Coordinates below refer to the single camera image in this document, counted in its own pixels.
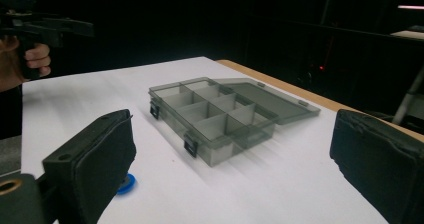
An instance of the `table surface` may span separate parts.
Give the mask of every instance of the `table surface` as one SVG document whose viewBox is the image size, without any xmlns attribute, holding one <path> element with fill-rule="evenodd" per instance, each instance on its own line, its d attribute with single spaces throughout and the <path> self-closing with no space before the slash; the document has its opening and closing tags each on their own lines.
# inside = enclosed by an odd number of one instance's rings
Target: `table surface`
<svg viewBox="0 0 424 224">
<path fill-rule="evenodd" d="M 321 113 L 276 126 L 272 139 L 211 168 L 149 113 L 149 87 L 204 76 L 267 78 L 268 86 Z M 295 95 L 295 89 L 204 57 L 29 82 L 23 86 L 22 172 L 39 177 L 41 161 L 88 124 L 129 109 L 137 147 L 129 172 L 137 185 L 116 196 L 99 223 L 387 223 L 329 157 L 336 110 L 345 106 L 302 90 Z"/>
</svg>

